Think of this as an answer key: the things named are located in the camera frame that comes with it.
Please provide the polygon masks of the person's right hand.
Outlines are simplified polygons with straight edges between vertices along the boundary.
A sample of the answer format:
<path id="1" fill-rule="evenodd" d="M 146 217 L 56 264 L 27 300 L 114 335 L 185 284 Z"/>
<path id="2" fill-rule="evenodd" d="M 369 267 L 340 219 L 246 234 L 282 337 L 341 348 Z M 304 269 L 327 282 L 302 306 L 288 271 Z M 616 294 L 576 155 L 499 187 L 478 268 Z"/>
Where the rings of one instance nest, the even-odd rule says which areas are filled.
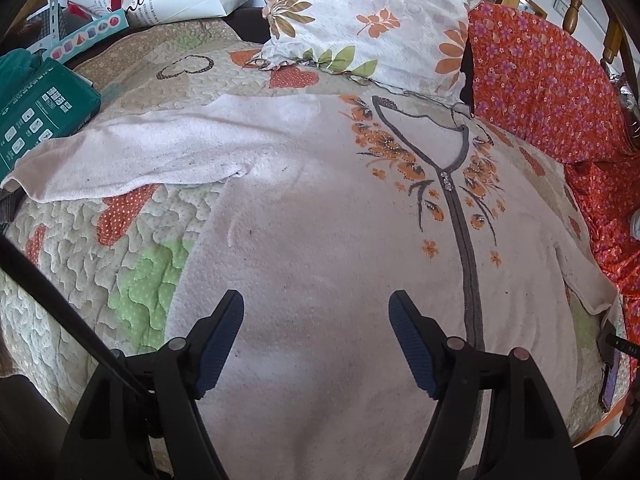
<path id="1" fill-rule="evenodd" d="M 621 425 L 623 425 L 626 422 L 626 420 L 632 415 L 632 413 L 634 412 L 634 409 L 639 404 L 639 400 L 640 400 L 639 386 L 635 385 L 634 387 L 631 387 L 627 392 L 625 403 L 624 403 L 622 412 L 620 413 Z"/>

